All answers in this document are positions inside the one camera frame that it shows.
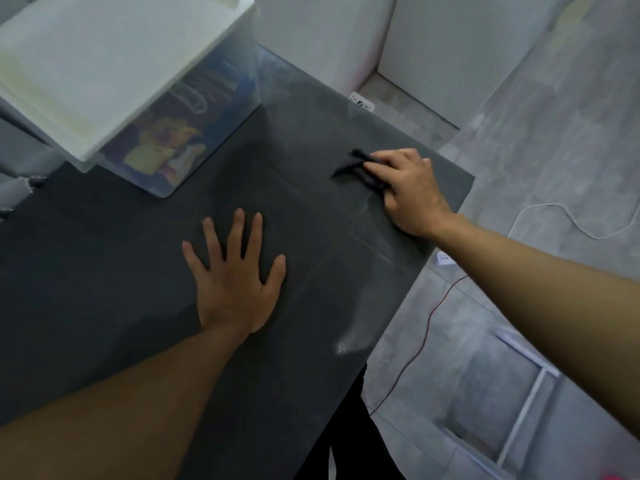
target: bin lid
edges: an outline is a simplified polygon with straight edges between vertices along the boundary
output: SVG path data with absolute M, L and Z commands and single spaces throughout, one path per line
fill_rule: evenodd
M 0 26 L 0 98 L 80 162 L 194 67 L 253 0 L 38 0 Z

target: white cable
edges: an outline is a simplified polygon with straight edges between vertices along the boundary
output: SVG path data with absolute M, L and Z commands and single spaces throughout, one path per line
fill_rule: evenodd
M 511 229 L 509 229 L 509 233 L 507 234 L 507 237 L 511 236 L 511 233 L 513 232 L 513 229 L 516 227 L 518 219 L 520 218 L 522 213 L 525 210 L 533 209 L 535 207 L 560 207 L 562 210 L 564 210 L 564 213 L 567 215 L 567 217 L 569 217 L 569 219 L 571 219 L 571 222 L 572 222 L 573 225 L 578 227 L 578 229 L 580 229 L 580 231 L 582 231 L 585 235 L 588 235 L 590 238 L 592 238 L 592 239 L 594 239 L 596 241 L 603 241 L 604 239 L 608 239 L 610 237 L 613 237 L 615 235 L 618 235 L 618 234 L 626 231 L 627 229 L 629 229 L 629 227 L 631 227 L 633 225 L 633 223 L 636 221 L 636 217 L 637 217 L 638 213 L 640 213 L 640 201 L 639 201 L 638 202 L 638 207 L 637 207 L 633 217 L 631 217 L 631 220 L 629 221 L 629 224 L 627 224 L 626 226 L 622 227 L 622 229 L 620 229 L 620 230 L 612 232 L 611 234 L 605 235 L 603 237 L 598 237 L 598 236 L 590 233 L 589 231 L 587 231 L 587 229 L 582 227 L 580 224 L 578 224 L 578 222 L 575 220 L 575 217 L 573 217 L 573 214 L 571 213 L 571 210 L 569 210 L 565 204 L 563 204 L 563 203 L 539 203 L 539 204 L 530 205 L 528 207 L 525 207 L 524 209 L 522 209 L 520 211 L 520 213 L 516 216 L 515 220 L 513 221 L 513 224 L 511 225 Z

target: finger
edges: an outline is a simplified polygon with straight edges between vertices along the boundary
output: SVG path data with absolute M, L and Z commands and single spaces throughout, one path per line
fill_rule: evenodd
M 422 157 L 420 156 L 420 153 L 418 153 L 418 150 L 416 150 L 415 148 L 403 148 L 402 150 L 398 151 L 404 154 L 404 156 L 413 163 L 418 164 L 422 162 Z
M 251 225 L 251 236 L 249 237 L 249 244 L 246 247 L 246 254 L 244 260 L 249 260 L 254 263 L 258 263 L 260 259 L 260 250 L 262 249 L 262 214 L 258 213 L 253 218 L 253 224 Z
M 378 177 L 383 182 L 386 182 L 390 185 L 393 185 L 397 181 L 399 171 L 395 168 L 373 162 L 364 163 L 364 168 L 370 171 L 373 175 Z
M 267 278 L 267 282 L 264 285 L 265 294 L 274 300 L 273 305 L 275 306 L 275 302 L 278 300 L 280 296 L 280 289 L 282 288 L 282 282 L 284 281 L 284 277 L 287 275 L 287 259 L 281 255 L 276 258 L 276 261 L 273 262 L 273 266 L 271 266 L 271 271 L 269 272 L 269 277 Z
M 372 153 L 371 156 L 388 165 L 391 165 L 397 170 L 411 169 L 411 161 L 409 161 L 409 158 L 407 158 L 407 156 L 403 152 L 399 152 L 397 150 L 384 150 L 381 152 L 375 152 Z
M 216 227 L 211 217 L 204 219 L 202 222 L 202 230 L 207 242 L 207 249 L 209 250 L 209 266 L 213 269 L 214 266 L 222 262 L 222 249 L 220 249 L 220 241 L 218 240 Z
M 227 261 L 240 260 L 242 252 L 242 233 L 244 232 L 244 210 L 238 209 L 234 214 L 234 223 L 227 240 Z
M 385 190 L 385 207 L 390 212 L 397 210 L 398 202 L 396 200 L 396 194 L 391 189 Z
M 202 261 L 196 256 L 196 253 L 193 250 L 193 246 L 190 242 L 184 241 L 182 243 L 182 254 L 184 254 L 184 259 L 187 261 L 187 265 L 193 274 L 196 283 L 199 282 L 204 273 L 207 272 Z

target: power outlet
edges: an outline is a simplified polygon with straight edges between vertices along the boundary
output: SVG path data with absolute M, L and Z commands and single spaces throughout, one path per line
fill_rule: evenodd
M 352 101 L 358 106 L 363 107 L 368 112 L 374 112 L 376 109 L 375 104 L 373 104 L 368 99 L 364 99 L 364 97 L 360 96 L 358 93 L 351 93 L 351 96 L 349 96 L 349 101 Z
M 453 259 L 451 259 L 451 256 L 443 251 L 438 251 L 437 259 L 438 266 L 452 266 L 456 263 L 455 261 L 453 261 Z

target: red wire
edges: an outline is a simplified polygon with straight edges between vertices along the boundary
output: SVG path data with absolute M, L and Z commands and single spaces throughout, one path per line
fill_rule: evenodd
M 422 340 L 422 345 L 420 346 L 420 350 L 418 350 L 418 352 L 412 357 L 412 359 L 407 362 L 405 364 L 405 366 L 402 368 L 402 371 L 400 371 L 400 374 L 398 374 L 398 377 L 396 379 L 396 382 L 394 382 L 393 386 L 391 386 L 391 389 L 389 389 L 389 392 L 387 393 L 387 395 L 384 397 L 384 399 L 382 401 L 380 401 L 380 404 L 376 406 L 376 409 L 374 409 L 372 411 L 372 413 L 369 416 L 373 416 L 373 414 L 375 414 L 379 409 L 380 406 L 382 406 L 382 404 L 385 403 L 385 401 L 388 399 L 388 397 L 391 395 L 391 393 L 394 391 L 394 389 L 396 388 L 396 386 L 398 385 L 398 382 L 400 381 L 400 378 L 402 377 L 402 374 L 404 374 L 404 371 L 407 370 L 407 367 L 409 367 L 414 360 L 416 360 L 418 358 L 418 356 L 422 353 L 422 351 L 424 350 L 424 346 L 427 343 L 427 337 L 429 336 L 429 326 L 431 325 L 431 318 L 433 316 L 434 313 L 436 313 L 436 310 L 438 309 L 438 307 L 440 307 L 442 305 L 442 302 L 444 302 L 444 300 L 446 300 L 446 298 L 449 296 L 449 293 L 451 292 L 451 290 L 453 290 L 453 288 L 462 280 L 464 280 L 465 278 L 468 278 L 468 276 L 463 276 L 462 278 L 460 278 L 458 281 L 456 281 L 455 283 L 453 283 L 449 289 L 447 290 L 446 293 L 444 293 L 444 296 L 442 297 L 442 299 L 440 300 L 440 302 L 436 305 L 436 307 L 431 311 L 431 313 L 429 314 L 429 318 L 427 319 L 427 331 L 424 333 L 424 339 Z

